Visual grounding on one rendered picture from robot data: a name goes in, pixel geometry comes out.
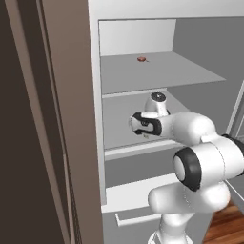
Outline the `grey fridge shelf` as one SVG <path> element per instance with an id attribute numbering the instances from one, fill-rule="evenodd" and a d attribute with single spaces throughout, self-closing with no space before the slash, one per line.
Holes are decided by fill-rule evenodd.
<path id="1" fill-rule="evenodd" d="M 113 160 L 142 153 L 152 153 L 174 147 L 179 143 L 150 135 L 136 135 L 129 120 L 135 112 L 144 111 L 149 91 L 128 92 L 103 96 L 103 130 L 105 160 Z"/>
<path id="2" fill-rule="evenodd" d="M 101 57 L 101 91 L 105 96 L 160 90 L 168 87 L 225 81 L 176 52 Z"/>

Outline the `white fridge drawer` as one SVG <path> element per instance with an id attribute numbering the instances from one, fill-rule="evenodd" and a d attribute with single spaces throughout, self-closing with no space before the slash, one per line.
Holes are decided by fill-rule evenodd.
<path id="1" fill-rule="evenodd" d="M 128 213 L 132 215 L 132 212 L 145 211 L 149 208 L 148 194 L 150 190 L 169 186 L 172 183 L 178 183 L 174 173 L 109 187 L 106 189 L 107 204 L 101 206 L 101 212 L 103 214 Z M 197 213 L 190 221 L 187 234 L 193 244 L 203 244 L 211 219 L 210 213 L 206 216 Z"/>

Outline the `brown tall cabinet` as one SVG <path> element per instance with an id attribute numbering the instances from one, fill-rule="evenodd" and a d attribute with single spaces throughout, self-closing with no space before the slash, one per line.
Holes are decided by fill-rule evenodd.
<path id="1" fill-rule="evenodd" d="M 0 244 L 103 244 L 88 0 L 0 0 Z"/>

